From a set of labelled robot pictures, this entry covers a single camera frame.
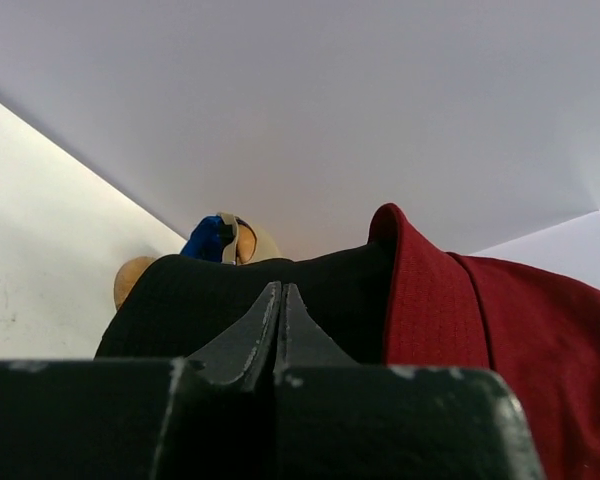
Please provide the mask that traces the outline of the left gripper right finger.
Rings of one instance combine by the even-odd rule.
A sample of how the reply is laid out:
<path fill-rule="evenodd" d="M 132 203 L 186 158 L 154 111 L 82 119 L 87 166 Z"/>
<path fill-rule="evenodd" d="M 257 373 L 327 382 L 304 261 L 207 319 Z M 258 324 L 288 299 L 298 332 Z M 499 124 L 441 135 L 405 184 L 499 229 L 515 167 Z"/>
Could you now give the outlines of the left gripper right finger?
<path fill-rule="evenodd" d="M 274 367 L 280 479 L 541 479 L 520 401 L 495 372 L 361 365 L 289 284 Z"/>

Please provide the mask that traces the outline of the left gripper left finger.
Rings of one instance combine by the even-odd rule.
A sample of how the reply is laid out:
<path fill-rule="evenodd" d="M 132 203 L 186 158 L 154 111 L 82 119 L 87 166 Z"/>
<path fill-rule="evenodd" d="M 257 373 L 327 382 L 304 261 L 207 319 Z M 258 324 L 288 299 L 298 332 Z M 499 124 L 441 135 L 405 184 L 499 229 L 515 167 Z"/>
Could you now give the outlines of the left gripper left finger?
<path fill-rule="evenodd" d="M 271 478 L 280 303 L 187 357 L 0 361 L 0 479 Z"/>

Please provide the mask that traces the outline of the dark red cap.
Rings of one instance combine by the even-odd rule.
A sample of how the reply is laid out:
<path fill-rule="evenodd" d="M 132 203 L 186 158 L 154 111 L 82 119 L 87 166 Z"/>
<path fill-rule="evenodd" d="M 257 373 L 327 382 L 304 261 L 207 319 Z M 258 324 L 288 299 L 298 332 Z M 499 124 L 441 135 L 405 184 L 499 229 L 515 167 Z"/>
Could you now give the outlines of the dark red cap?
<path fill-rule="evenodd" d="M 395 250 L 384 362 L 497 372 L 522 404 L 546 475 L 600 479 L 600 290 L 444 252 L 394 204 L 376 211 L 369 238 Z"/>

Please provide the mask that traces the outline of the blue baseball cap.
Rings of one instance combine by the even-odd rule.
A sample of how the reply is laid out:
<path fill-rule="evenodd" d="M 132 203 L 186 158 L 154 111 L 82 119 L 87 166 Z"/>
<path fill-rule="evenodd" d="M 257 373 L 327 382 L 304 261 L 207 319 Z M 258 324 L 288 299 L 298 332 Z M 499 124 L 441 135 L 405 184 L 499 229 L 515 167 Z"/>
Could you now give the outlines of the blue baseball cap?
<path fill-rule="evenodd" d="M 224 249 L 220 237 L 223 225 L 219 215 L 204 217 L 191 232 L 180 254 L 198 260 L 220 263 Z"/>

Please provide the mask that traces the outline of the beige baseball cap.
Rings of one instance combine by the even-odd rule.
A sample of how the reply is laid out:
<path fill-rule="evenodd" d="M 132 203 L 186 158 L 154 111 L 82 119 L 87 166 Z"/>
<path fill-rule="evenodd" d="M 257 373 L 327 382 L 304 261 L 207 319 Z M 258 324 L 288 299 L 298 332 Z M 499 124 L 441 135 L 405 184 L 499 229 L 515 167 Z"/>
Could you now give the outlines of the beige baseball cap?
<path fill-rule="evenodd" d="M 230 213 L 219 212 L 218 216 L 221 263 L 248 265 L 282 257 L 275 241 L 263 228 Z"/>

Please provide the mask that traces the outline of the black bucket hat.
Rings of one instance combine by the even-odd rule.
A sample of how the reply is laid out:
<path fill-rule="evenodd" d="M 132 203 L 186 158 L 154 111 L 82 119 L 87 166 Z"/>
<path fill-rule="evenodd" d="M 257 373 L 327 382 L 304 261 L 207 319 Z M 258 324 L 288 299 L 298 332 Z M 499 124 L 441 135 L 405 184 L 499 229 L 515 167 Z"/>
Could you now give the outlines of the black bucket hat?
<path fill-rule="evenodd" d="M 267 284 L 280 282 L 298 287 L 309 316 L 354 361 L 379 364 L 394 258 L 392 242 L 243 266 L 167 255 L 140 275 L 96 354 L 187 356 L 245 315 Z"/>

